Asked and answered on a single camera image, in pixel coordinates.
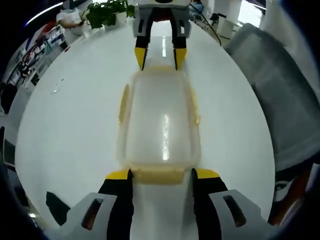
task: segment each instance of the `gray chair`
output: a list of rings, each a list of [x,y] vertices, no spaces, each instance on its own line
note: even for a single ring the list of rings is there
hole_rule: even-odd
[[[273,144],[276,172],[320,151],[320,105],[299,67],[268,33],[245,24],[225,50],[254,90]]]

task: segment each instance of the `desk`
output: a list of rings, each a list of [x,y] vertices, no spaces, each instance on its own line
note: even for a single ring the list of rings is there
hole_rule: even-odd
[[[174,66],[170,29],[167,22],[154,24],[146,67]],[[123,89],[139,70],[134,46],[129,27],[81,37],[49,66],[31,95],[18,133],[16,171],[53,227],[58,225],[46,206],[47,191],[72,207],[121,169],[118,113]],[[201,116],[199,167],[218,172],[267,219],[275,164],[260,104],[231,57],[194,24],[187,48],[181,71],[195,89]]]

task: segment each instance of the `cable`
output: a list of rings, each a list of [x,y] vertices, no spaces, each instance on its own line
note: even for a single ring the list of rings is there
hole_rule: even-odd
[[[206,24],[208,24],[209,27],[211,28],[211,30],[214,32],[216,38],[217,38],[218,41],[219,41],[220,46],[222,46],[221,40],[220,40],[220,38],[218,37],[216,31],[215,31],[214,28],[209,24],[208,20],[205,18],[205,16],[202,14],[202,12],[200,12],[200,11],[199,11],[195,6],[193,6],[192,4],[190,4],[190,6],[192,6],[192,7],[198,12],[198,14],[200,14],[200,15],[202,16],[202,18],[205,20]]]

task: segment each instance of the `green leaves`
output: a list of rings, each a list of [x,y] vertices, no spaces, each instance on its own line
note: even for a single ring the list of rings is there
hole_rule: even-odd
[[[126,12],[127,17],[135,15],[135,6],[128,5],[127,0],[91,3],[87,9],[90,12],[86,15],[86,18],[93,29],[101,28],[103,25],[115,25],[117,13]]]

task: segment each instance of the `white tabletop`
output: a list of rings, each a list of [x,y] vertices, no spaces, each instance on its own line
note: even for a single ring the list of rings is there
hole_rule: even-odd
[[[171,27],[164,24],[152,27],[146,66],[174,66]],[[46,206],[47,191],[72,207],[121,168],[118,113],[123,89],[139,70],[134,46],[130,28],[81,38],[57,57],[31,95],[18,133],[16,171],[52,227],[58,225]],[[218,172],[267,219],[275,164],[260,104],[230,56],[196,25],[187,49],[181,71],[195,90],[201,116],[199,167]]]

